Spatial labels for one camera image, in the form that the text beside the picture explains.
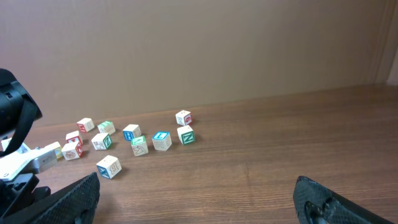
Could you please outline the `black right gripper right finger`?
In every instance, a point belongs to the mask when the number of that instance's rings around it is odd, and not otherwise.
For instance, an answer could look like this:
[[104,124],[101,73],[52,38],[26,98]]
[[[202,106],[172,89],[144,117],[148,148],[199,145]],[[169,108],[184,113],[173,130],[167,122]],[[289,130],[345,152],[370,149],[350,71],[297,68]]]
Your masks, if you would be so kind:
[[392,224],[302,175],[296,181],[293,201],[300,224]]

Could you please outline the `red O wooden block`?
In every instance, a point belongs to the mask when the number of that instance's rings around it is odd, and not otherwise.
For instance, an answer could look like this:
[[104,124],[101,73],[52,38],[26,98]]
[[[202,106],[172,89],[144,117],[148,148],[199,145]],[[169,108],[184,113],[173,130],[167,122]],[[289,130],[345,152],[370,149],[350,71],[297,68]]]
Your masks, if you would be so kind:
[[79,159],[83,155],[83,148],[78,141],[66,143],[62,148],[62,154],[67,161]]

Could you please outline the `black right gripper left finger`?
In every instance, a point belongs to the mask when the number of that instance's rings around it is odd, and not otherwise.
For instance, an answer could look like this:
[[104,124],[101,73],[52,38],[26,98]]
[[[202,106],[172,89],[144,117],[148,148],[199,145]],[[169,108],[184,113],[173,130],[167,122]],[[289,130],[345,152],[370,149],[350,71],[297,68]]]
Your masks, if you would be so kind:
[[29,207],[1,218],[1,223],[92,224],[99,199],[100,181],[93,172]]

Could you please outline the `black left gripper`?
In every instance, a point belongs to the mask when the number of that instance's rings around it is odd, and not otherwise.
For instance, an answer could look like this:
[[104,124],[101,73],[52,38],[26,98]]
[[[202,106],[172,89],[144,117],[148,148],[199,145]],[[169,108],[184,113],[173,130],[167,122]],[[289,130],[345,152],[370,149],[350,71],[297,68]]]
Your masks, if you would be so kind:
[[[18,82],[12,72],[1,69],[1,137],[14,131],[7,148],[1,157],[20,148],[34,121],[42,117],[42,112]],[[51,194],[47,186],[37,187],[39,178],[35,174],[19,174],[10,181],[1,180],[1,218],[6,218],[19,210],[29,207]]]

